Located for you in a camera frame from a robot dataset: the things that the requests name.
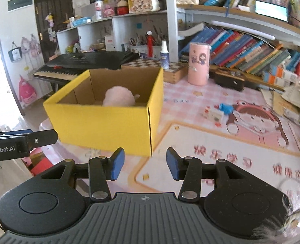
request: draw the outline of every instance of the yellow cardboard box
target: yellow cardboard box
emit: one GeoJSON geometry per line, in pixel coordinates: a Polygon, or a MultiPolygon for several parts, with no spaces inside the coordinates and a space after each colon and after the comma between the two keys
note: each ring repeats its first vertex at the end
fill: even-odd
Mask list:
{"type": "Polygon", "coordinates": [[[163,70],[88,70],[44,102],[61,142],[151,156],[163,104],[163,70]],[[133,107],[104,107],[113,86],[140,97],[133,107]]]}

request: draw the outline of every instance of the play mat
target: play mat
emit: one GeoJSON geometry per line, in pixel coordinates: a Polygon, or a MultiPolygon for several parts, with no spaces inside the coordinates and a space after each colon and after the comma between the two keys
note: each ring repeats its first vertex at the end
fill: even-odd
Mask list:
{"type": "MultiPolygon", "coordinates": [[[[206,86],[190,85],[185,79],[176,85],[165,83],[164,105],[151,158],[126,155],[111,192],[178,193],[182,181],[174,181],[166,164],[166,150],[173,147],[181,157],[194,156],[213,164],[223,158],[247,170],[288,196],[300,194],[300,127],[276,115],[261,92],[222,88],[212,80],[206,86]],[[234,107],[220,122],[203,117],[208,107],[226,103],[234,107]]],[[[51,129],[45,120],[41,130],[51,129]]],[[[56,164],[72,158],[87,163],[92,157],[111,152],[56,144],[43,148],[56,164]]],[[[201,196],[213,188],[213,181],[202,180],[201,196]]]]}

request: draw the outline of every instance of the phone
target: phone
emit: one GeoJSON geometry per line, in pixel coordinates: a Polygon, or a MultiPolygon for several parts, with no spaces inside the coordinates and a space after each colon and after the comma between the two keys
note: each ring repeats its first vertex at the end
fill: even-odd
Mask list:
{"type": "Polygon", "coordinates": [[[288,9],[277,4],[255,1],[255,13],[289,22],[288,9]]]}

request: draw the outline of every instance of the pink plush toy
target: pink plush toy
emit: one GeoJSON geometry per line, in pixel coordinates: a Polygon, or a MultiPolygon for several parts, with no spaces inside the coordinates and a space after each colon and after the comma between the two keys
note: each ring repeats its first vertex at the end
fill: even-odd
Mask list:
{"type": "Polygon", "coordinates": [[[133,96],[131,91],[125,87],[114,86],[106,91],[102,106],[134,106],[138,96],[133,96]]]}

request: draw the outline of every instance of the chessboard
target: chessboard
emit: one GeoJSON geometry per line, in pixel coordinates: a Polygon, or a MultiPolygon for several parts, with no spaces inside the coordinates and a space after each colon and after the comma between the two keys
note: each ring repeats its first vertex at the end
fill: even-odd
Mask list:
{"type": "MultiPolygon", "coordinates": [[[[155,59],[137,59],[122,65],[122,69],[128,68],[147,68],[147,67],[160,67],[160,61],[155,59]]],[[[170,62],[169,69],[164,70],[164,81],[176,84],[188,72],[188,64],[170,62]]]]}

